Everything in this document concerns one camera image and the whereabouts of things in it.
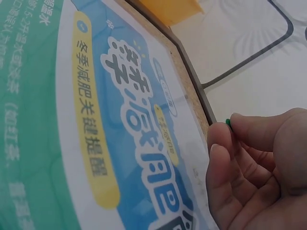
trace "yellow label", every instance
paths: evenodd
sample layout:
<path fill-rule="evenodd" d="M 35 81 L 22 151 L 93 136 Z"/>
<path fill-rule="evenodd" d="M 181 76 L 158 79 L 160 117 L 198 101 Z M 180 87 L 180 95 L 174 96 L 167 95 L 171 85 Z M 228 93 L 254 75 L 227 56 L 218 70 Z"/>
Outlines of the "yellow label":
<path fill-rule="evenodd" d="M 163 111 L 160 108 L 160 106 L 158 106 L 157 104 L 154 105 L 154 111 L 155 111 L 155 114 L 157 116 L 157 119 L 158 119 L 158 122 L 159 122 L 159 125 L 160 125 L 163 140 L 164 140 L 165 144 L 167 145 L 167 153 L 168 153 L 172 163 L 175 166 L 178 166 L 179 165 L 179 158 L 178 158 L 175 146 L 174 146 L 174 142 L 173 142 L 171 135 L 169 133 L 169 129 L 167 127 L 167 123 L 166 123 Z"/>
<path fill-rule="evenodd" d="M 98 103 L 92 25 L 82 12 L 74 15 L 72 79 L 80 147 L 94 198 L 103 208 L 116 208 L 120 191 L 114 175 Z"/>

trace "white tiled floor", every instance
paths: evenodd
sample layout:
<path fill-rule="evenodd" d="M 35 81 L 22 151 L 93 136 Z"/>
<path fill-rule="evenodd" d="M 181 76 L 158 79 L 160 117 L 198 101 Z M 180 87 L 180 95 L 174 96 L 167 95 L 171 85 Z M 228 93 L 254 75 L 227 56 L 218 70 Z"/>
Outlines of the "white tiled floor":
<path fill-rule="evenodd" d="M 202 83 L 236 69 L 205 90 L 218 121 L 233 112 L 307 108 L 306 0 L 201 0 L 201 6 L 204 15 L 172 30 Z"/>

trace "yellow object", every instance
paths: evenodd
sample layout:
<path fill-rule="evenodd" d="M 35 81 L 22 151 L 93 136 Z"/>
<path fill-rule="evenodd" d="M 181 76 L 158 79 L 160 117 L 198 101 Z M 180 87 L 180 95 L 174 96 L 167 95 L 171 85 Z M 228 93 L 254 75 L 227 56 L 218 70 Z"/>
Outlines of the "yellow object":
<path fill-rule="evenodd" d="M 79 11 L 74 16 L 72 44 L 72 83 L 85 171 L 96 203 L 103 208 L 114 209 L 119 204 L 120 191 L 107 148 L 96 92 L 92 26 L 89 18 Z"/>
<path fill-rule="evenodd" d="M 165 25 L 177 24 L 199 12 L 204 13 L 196 0 L 140 0 Z"/>
<path fill-rule="evenodd" d="M 169 129 L 166 123 L 166 119 L 164 117 L 163 111 L 157 104 L 154 105 L 154 111 L 158 118 L 158 122 L 160 125 L 161 133 L 163 136 L 164 143 L 167 145 L 167 153 L 169 158 L 171 159 L 172 163 L 177 167 L 179 165 L 179 158 L 177 151 L 175 149 L 174 142 L 172 137 L 169 133 Z"/>

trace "hand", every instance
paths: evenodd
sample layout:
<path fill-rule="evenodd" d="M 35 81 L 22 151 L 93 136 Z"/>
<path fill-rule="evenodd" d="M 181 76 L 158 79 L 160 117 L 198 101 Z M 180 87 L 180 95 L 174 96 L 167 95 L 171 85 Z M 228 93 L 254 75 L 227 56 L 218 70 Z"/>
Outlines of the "hand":
<path fill-rule="evenodd" d="M 221 230 L 307 229 L 307 110 L 233 114 L 209 128 L 210 212 Z"/>

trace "teal green page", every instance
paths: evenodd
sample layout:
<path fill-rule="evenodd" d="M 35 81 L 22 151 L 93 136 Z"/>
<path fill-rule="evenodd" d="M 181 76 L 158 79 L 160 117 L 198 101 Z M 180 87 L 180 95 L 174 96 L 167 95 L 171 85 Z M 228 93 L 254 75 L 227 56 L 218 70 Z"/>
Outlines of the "teal green page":
<path fill-rule="evenodd" d="M 0 0 L 0 229 L 80 229 L 56 111 L 62 5 Z"/>

